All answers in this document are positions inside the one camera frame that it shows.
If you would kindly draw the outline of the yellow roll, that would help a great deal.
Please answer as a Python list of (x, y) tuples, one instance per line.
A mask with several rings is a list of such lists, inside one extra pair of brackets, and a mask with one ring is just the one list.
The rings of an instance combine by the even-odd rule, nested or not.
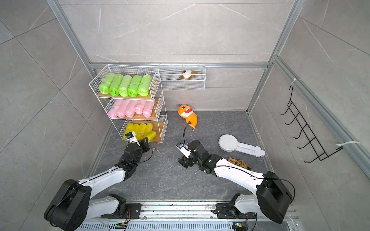
[(144, 136), (144, 139), (147, 139), (149, 142), (152, 142), (156, 136), (157, 133), (155, 131), (151, 131)]
[(137, 136), (139, 134), (139, 127), (140, 125), (139, 124), (134, 124), (133, 126), (133, 132), (135, 133), (135, 136)]
[(145, 131), (146, 131), (146, 124), (141, 123), (139, 125), (138, 134), (136, 136), (138, 140), (142, 140), (145, 137)]
[(132, 132), (133, 131), (133, 128), (134, 128), (134, 124), (133, 123), (128, 123), (126, 125), (125, 130), (122, 133), (122, 139), (123, 140), (126, 140), (126, 133)]
[(153, 124), (147, 123), (145, 128), (145, 136), (147, 136), (149, 133), (153, 131)]

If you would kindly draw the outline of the pink roll small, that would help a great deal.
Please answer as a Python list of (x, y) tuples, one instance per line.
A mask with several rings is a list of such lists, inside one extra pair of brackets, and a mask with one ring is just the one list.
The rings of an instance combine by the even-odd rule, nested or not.
[(120, 107), (120, 105), (121, 105), (121, 103), (122, 103), (122, 99), (117, 99), (115, 102), (114, 102), (114, 104), (112, 105), (112, 107), (111, 107), (111, 109), (109, 110), (109, 112), (108, 112), (108, 116), (110, 117), (110, 118), (117, 118), (118, 116), (117, 116), (117, 111), (118, 111), (118, 109), (119, 109), (119, 107)]

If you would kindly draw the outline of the green roll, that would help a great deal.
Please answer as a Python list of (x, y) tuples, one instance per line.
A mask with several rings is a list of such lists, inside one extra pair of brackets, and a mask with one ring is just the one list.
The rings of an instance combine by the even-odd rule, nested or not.
[(141, 83), (141, 80), (142, 80), (142, 77), (139, 76), (139, 75), (135, 75), (132, 80), (131, 80), (131, 83), (128, 87), (128, 95), (130, 97), (137, 97), (138, 96), (138, 87), (140, 86), (140, 83)]
[(131, 84), (133, 77), (130, 75), (125, 75), (122, 79), (122, 82), (119, 86), (119, 95), (122, 97), (128, 96), (128, 88)]
[(119, 87), (123, 80), (122, 74), (116, 74), (112, 80), (111, 86), (109, 88), (109, 94), (111, 96), (118, 96), (119, 95)]
[(152, 76), (149, 74), (146, 74), (142, 76), (142, 80), (140, 82), (140, 85), (138, 86), (137, 92), (140, 96), (146, 97), (149, 95), (149, 89), (152, 82)]
[(105, 75), (105, 77), (102, 79), (101, 84), (99, 85), (99, 91), (106, 95), (109, 94), (109, 88), (114, 80), (115, 73), (108, 73)]

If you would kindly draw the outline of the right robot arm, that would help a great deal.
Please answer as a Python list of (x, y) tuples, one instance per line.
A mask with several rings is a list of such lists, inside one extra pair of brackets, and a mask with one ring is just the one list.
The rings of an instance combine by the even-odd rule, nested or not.
[(284, 221), (289, 205), (294, 200), (274, 172), (257, 173), (239, 167), (225, 158), (209, 154), (199, 140), (185, 144), (179, 141), (177, 149), (183, 154), (178, 162), (185, 168), (197, 165), (206, 174), (227, 179), (247, 189), (250, 195), (237, 193), (227, 204), (217, 204), (214, 213), (219, 219), (243, 219), (248, 214), (263, 214), (271, 221), (281, 224)]

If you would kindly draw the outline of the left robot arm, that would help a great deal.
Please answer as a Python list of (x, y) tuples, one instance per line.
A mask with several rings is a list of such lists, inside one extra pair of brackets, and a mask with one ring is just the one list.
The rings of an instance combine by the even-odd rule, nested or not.
[(130, 140), (119, 162), (87, 179), (66, 180), (44, 213), (44, 219), (64, 231), (74, 231), (86, 220), (96, 217), (123, 218), (128, 213), (126, 200), (116, 194), (94, 199), (103, 190), (128, 180), (136, 171), (142, 155), (148, 152), (149, 139)]

